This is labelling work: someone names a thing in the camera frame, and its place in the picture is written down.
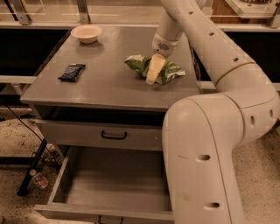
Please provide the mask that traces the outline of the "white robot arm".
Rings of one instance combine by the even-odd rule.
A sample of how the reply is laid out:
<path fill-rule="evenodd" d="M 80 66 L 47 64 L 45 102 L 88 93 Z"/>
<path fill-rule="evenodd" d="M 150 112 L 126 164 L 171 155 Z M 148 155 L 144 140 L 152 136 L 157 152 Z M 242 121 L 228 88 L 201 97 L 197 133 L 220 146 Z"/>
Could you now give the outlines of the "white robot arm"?
<path fill-rule="evenodd" d="M 266 134 L 279 95 L 263 70 L 200 8 L 197 0 L 160 0 L 153 48 L 170 56 L 185 35 L 217 91 L 175 102 L 162 130 L 174 224 L 244 224 L 232 151 Z"/>

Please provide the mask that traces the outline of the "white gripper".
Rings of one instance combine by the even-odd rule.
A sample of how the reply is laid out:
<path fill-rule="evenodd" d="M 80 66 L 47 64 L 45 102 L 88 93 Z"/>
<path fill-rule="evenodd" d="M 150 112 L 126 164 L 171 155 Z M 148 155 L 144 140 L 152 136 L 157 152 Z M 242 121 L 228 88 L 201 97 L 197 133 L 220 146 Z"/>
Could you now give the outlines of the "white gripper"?
<path fill-rule="evenodd" d="M 173 54 L 175 48 L 178 46 L 178 43 L 178 41 L 170 41 L 162 38 L 158 31 L 156 31 L 152 40 L 152 47 L 156 54 L 154 54 L 150 60 L 150 65 L 146 76 L 146 83 L 148 85 L 154 84 L 158 74 L 165 64 L 165 57 L 167 58 Z"/>

